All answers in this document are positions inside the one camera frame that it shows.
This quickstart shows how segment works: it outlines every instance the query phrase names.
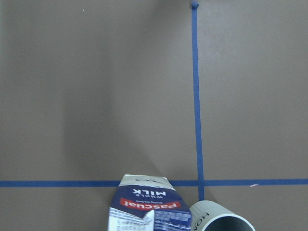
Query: gray surface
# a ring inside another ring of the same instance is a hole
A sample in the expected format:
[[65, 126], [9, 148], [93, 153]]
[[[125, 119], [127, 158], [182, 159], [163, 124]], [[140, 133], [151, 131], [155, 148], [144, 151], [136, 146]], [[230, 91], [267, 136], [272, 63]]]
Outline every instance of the gray surface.
[[[307, 178], [307, 1], [199, 3], [205, 178]], [[186, 0], [0, 1], [0, 98], [0, 180], [197, 179]], [[105, 230], [114, 191], [0, 188], [0, 224]], [[205, 192], [258, 231], [307, 227], [307, 186]]]

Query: white cylinder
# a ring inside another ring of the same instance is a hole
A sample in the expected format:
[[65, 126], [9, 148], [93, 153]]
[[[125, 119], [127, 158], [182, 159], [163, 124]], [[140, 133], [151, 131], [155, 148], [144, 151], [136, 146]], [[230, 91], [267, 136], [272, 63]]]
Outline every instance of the white cylinder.
[[190, 210], [191, 231], [256, 231], [246, 219], [213, 201], [199, 201]]

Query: blue tape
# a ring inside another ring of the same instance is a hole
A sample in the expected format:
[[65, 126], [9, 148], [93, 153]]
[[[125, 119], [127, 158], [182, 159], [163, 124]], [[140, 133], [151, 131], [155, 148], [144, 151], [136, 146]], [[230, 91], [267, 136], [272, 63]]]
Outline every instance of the blue tape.
[[205, 180], [205, 186], [307, 185], [308, 179]]
[[0, 187], [117, 187], [118, 180], [12, 180], [0, 181]]
[[202, 154], [202, 133], [200, 116], [200, 98], [199, 98], [199, 66], [198, 66], [198, 30], [197, 30], [197, 8], [199, 4], [192, 2], [192, 75], [193, 75], [193, 101], [194, 101], [194, 120], [196, 132], [197, 149], [197, 172], [198, 172], [198, 194], [199, 201], [204, 200], [204, 173], [203, 173], [203, 154]]
[[[44, 188], [44, 187], [117, 187], [119, 180], [3, 180], [0, 188]], [[200, 186], [198, 180], [170, 180], [174, 187]], [[308, 179], [255, 179], [255, 180], [204, 180], [204, 186], [273, 186], [273, 185], [308, 185]]]

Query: vertical blue tape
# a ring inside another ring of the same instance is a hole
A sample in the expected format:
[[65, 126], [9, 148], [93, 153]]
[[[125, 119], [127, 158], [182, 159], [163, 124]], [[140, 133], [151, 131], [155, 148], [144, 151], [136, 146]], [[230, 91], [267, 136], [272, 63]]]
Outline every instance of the vertical blue tape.
[[193, 100], [194, 100], [194, 120], [196, 132], [197, 149], [197, 169], [198, 169], [198, 194], [199, 201], [204, 200], [204, 175], [203, 175], [203, 154], [202, 154], [202, 133], [200, 116], [200, 98], [199, 98], [199, 66], [198, 66], [198, 31], [197, 31], [197, 8], [199, 4], [192, 2], [192, 74], [193, 74]]

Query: crushed milk carton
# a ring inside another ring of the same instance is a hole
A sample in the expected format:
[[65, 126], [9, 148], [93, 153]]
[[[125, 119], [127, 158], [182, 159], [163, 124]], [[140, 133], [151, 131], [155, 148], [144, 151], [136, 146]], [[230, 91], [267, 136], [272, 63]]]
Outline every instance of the crushed milk carton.
[[191, 221], [167, 178], [124, 175], [109, 210], [108, 231], [190, 231]]

